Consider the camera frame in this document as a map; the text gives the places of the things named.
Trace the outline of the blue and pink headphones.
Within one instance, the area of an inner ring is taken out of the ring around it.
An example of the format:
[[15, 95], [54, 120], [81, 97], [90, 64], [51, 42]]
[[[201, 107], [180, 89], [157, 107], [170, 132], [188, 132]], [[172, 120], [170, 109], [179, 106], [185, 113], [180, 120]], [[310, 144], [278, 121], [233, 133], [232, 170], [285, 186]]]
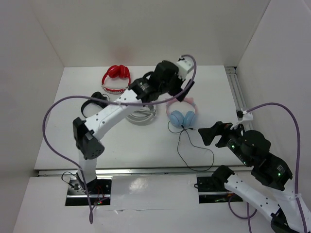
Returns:
[[174, 110], [172, 112], [169, 111], [169, 107], [178, 102], [177, 99], [170, 100], [166, 102], [166, 114], [169, 118], [170, 123], [175, 127], [191, 127], [195, 124], [196, 118], [198, 116], [198, 107], [194, 102], [193, 98], [184, 98], [183, 102], [191, 105], [194, 108], [194, 111], [187, 111], [184, 115], [178, 110]]

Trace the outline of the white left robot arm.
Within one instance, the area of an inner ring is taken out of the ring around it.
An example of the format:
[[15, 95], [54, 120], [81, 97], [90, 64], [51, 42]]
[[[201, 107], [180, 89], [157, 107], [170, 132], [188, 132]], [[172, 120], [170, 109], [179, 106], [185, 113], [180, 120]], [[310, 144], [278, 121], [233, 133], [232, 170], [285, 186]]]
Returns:
[[196, 74], [196, 69], [195, 59], [189, 56], [183, 56], [175, 63], [164, 60], [154, 71], [135, 79], [123, 94], [100, 112], [85, 120], [78, 117], [73, 121], [73, 136], [79, 151], [77, 179], [80, 190], [89, 194], [96, 188], [96, 164], [105, 150], [101, 143], [104, 135], [141, 107], [160, 104], [158, 98], [163, 94], [182, 101], [194, 79], [188, 81], [185, 88], [181, 86], [189, 73]]

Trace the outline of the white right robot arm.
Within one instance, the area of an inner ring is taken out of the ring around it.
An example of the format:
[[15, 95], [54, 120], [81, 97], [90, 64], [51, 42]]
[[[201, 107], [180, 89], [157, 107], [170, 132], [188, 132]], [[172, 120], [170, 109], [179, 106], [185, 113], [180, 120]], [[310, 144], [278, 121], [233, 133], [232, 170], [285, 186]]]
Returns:
[[258, 210], [276, 233], [309, 233], [311, 212], [295, 190], [294, 176], [284, 160], [270, 153], [271, 143], [255, 130], [244, 131], [242, 125], [216, 122], [198, 130], [203, 143], [209, 146], [216, 136], [216, 147], [227, 147], [246, 166], [251, 175], [270, 189], [274, 199], [264, 196], [245, 183], [229, 167], [220, 166], [212, 174], [217, 190], [228, 190]]

